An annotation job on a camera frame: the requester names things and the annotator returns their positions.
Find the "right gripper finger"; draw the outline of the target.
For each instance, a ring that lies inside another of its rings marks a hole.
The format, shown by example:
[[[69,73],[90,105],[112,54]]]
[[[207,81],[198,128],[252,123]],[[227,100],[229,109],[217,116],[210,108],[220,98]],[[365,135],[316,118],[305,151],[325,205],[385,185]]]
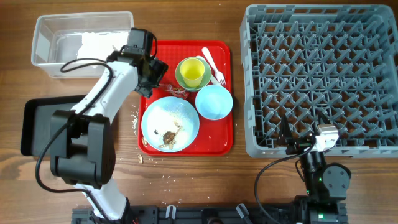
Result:
[[[293,144],[293,135],[289,127],[289,122],[287,120],[286,115],[282,116],[282,119],[280,121],[280,128],[279,128],[279,134],[277,138],[277,143],[280,146],[287,146],[290,144]]]
[[[318,125],[331,124],[331,121],[324,115],[321,110],[317,110]]]

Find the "red snack wrapper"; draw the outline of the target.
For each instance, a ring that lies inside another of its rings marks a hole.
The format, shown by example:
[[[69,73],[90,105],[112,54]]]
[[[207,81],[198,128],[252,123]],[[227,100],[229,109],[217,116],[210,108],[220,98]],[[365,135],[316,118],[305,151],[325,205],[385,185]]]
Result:
[[[186,100],[189,96],[189,92],[187,90],[185,90],[184,88],[177,88],[174,87],[171,84],[163,84],[161,83],[159,85],[159,88],[169,92],[172,96],[177,97],[177,98],[181,98],[183,100]]]

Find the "yellow plastic cup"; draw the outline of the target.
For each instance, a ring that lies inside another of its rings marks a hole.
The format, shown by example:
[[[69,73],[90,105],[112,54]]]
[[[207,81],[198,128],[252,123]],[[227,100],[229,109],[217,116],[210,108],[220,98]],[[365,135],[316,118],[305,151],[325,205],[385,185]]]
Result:
[[[205,65],[199,58],[187,58],[180,66],[180,73],[189,88],[196,88],[205,74]]]

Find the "white napkin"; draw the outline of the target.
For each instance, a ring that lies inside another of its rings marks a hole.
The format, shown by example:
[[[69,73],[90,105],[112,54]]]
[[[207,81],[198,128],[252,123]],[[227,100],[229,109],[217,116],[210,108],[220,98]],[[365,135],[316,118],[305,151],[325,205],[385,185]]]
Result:
[[[97,58],[105,60],[112,52],[127,44],[128,32],[85,32],[77,58]]]

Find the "light blue bowl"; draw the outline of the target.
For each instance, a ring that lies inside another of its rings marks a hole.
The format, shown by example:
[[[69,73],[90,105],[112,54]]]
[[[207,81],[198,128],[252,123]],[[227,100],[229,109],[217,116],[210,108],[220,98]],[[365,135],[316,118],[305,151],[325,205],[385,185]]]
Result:
[[[233,108],[233,97],[223,86],[208,85],[197,93],[195,106],[202,117],[216,121],[230,114]]]

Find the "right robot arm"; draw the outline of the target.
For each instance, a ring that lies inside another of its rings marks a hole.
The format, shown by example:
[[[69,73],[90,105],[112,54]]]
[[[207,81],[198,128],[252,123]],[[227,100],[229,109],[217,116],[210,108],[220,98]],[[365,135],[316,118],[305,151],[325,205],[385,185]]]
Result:
[[[346,191],[351,171],[339,163],[327,163],[325,152],[335,147],[339,138],[337,127],[318,113],[315,132],[294,138],[286,116],[283,116],[277,143],[286,146],[286,154],[298,156],[306,196],[296,196],[290,206],[291,223],[348,223]]]

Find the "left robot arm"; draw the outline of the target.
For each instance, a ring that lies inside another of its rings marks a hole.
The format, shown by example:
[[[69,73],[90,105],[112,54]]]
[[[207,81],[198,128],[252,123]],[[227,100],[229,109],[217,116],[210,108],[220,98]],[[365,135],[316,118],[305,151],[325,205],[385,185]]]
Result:
[[[37,161],[35,178],[45,190],[57,194],[81,192],[94,208],[93,220],[104,223],[136,221],[127,197],[113,179],[116,163],[111,124],[132,91],[150,98],[168,65],[157,59],[156,36],[132,28],[127,44],[106,60],[79,58],[64,64],[62,73],[103,66],[104,72],[91,91],[70,110],[56,110],[50,120],[51,137],[40,153],[50,154],[50,170],[70,188],[52,189],[40,179]]]

